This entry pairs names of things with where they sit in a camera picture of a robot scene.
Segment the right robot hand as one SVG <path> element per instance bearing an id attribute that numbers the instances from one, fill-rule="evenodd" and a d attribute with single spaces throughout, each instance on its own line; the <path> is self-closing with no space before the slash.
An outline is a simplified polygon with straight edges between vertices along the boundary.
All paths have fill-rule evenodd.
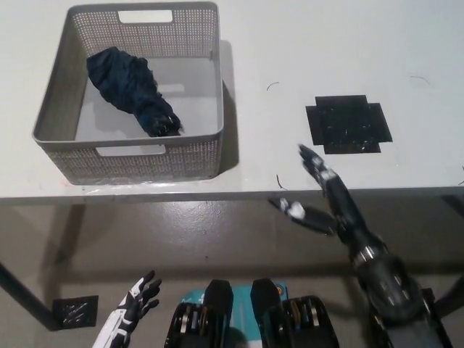
<path id="1" fill-rule="evenodd" d="M 348 248 L 354 264 L 362 264 L 388 254 L 385 243 L 370 232 L 365 219 L 343 180 L 316 152 L 299 145 L 299 155 L 308 174 L 315 179 L 327 199 L 329 213 L 298 201 L 272 198 L 269 202 L 293 222 L 326 236 L 338 236 Z"/>

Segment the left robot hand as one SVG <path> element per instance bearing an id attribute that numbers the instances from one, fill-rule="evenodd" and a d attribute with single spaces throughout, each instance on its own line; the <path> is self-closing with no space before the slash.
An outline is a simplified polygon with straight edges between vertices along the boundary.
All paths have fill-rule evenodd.
<path id="1" fill-rule="evenodd" d="M 121 301 L 119 308 L 124 310 L 124 323 L 137 323 L 160 301 L 156 296 L 160 292 L 162 280 L 156 277 L 154 270 L 140 278 Z"/>

